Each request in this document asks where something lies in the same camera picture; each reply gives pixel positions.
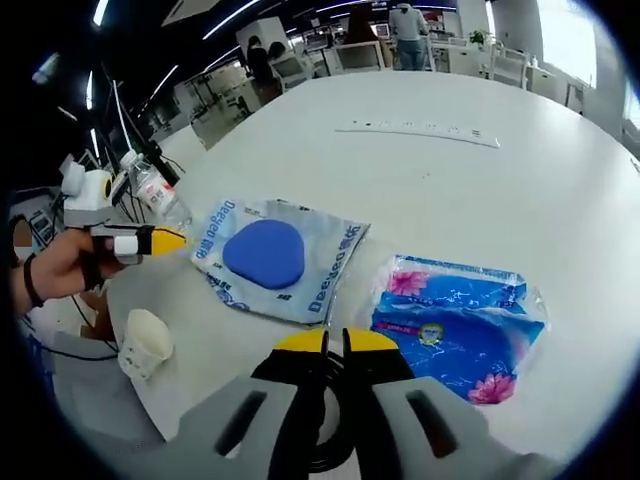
plastic bag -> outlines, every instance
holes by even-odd
[[[376,285],[371,329],[394,340],[417,377],[475,404],[509,398],[546,309],[517,273],[396,256]]]
[[[304,241],[305,270],[295,284],[268,290],[233,273],[224,246],[243,227],[263,219],[284,221]],[[304,325],[323,324],[335,286],[369,224],[343,219],[285,200],[223,199],[196,236],[191,262],[226,305]]]

plastic bottle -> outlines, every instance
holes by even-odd
[[[129,175],[134,195],[161,219],[162,224],[186,233],[191,225],[191,211],[160,172],[134,150],[120,160],[120,166]]]

black wristband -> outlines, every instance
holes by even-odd
[[[29,298],[31,299],[31,304],[34,307],[41,307],[44,305],[44,302],[40,298],[40,295],[38,295],[38,292],[36,292],[36,289],[33,286],[33,278],[31,278],[31,261],[34,258],[35,254],[31,254],[22,267],[24,270],[24,286],[26,287]]]

blue plastic package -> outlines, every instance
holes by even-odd
[[[475,404],[500,403],[545,328],[527,314],[526,294],[518,274],[397,256],[371,329],[398,344],[417,377]]]

desk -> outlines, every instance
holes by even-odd
[[[479,127],[502,147],[335,132],[354,118]],[[509,447],[569,461],[611,413],[638,361],[640,183],[629,157],[588,120],[529,92],[459,75],[375,72],[287,92],[209,150],[177,190],[196,219],[218,197],[244,196],[371,222],[340,286],[335,327],[365,301],[369,283],[358,272],[380,266],[365,248],[385,242],[391,246],[376,254],[523,274],[540,287],[551,331],[514,397],[480,410]],[[169,438],[182,413],[298,331],[225,307],[184,260],[129,268],[108,296],[117,336],[132,308],[150,309],[171,329],[174,356],[136,385]]]
[[[489,51],[483,51],[483,50],[479,50],[478,47],[474,44],[472,45],[467,45],[466,47],[462,47],[460,45],[450,45],[448,43],[431,43],[431,50],[435,51],[435,50],[440,50],[442,53],[447,52],[447,60],[446,62],[443,62],[441,60],[441,58],[438,56],[438,58],[435,58],[435,63],[436,63],[436,70],[438,71],[437,65],[440,64],[440,66],[442,66],[442,63],[446,63],[447,64],[447,72],[449,71],[449,57],[448,57],[448,52],[451,50],[457,51],[457,52],[466,52],[470,55],[473,55],[474,57],[476,57],[476,60],[478,61],[478,67],[485,69],[486,71],[489,70],[489,67],[491,65],[491,54]]]

